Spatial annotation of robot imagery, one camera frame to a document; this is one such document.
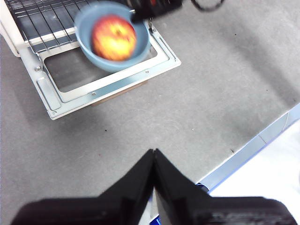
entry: screw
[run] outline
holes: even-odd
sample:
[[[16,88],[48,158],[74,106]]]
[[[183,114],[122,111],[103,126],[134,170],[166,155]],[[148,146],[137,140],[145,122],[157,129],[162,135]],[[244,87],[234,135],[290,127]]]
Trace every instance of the screw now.
[[[41,68],[42,68],[42,67],[41,67],[40,65],[38,65],[37,67],[34,68],[34,71],[36,71],[36,72],[37,72],[37,71],[40,71]]]

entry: blue bowl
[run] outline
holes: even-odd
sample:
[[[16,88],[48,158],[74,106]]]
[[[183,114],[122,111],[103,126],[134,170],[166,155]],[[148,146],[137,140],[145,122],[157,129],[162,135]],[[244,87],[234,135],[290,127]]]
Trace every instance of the blue bowl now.
[[[132,56],[125,61],[106,60],[92,51],[91,35],[94,24],[105,15],[118,15],[127,20],[135,29],[136,46]],[[100,1],[84,7],[75,18],[75,33],[86,57],[97,67],[109,72],[117,72],[143,61],[150,49],[150,34],[144,22],[131,23],[132,12],[125,5]]]

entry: red apple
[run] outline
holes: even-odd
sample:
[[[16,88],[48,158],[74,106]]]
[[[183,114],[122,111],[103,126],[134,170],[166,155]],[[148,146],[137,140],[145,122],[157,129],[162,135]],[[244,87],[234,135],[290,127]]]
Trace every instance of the red apple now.
[[[135,30],[117,15],[100,18],[92,31],[94,53],[102,58],[123,61],[132,55],[136,44]]]

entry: wire rack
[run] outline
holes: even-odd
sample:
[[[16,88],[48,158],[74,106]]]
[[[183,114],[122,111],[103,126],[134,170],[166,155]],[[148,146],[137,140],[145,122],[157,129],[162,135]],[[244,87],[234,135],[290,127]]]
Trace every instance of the wire rack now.
[[[25,41],[35,53],[76,41],[74,19],[97,0],[6,0]]]

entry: gray carpet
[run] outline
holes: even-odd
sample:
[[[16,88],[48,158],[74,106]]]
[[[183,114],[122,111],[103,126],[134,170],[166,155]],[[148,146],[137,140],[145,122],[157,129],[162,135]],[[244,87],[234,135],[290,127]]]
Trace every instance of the gray carpet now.
[[[228,0],[201,14],[186,1],[154,21],[180,67],[56,121],[1,39],[1,224],[28,201],[100,194],[149,148],[200,179],[299,103],[299,8]]]

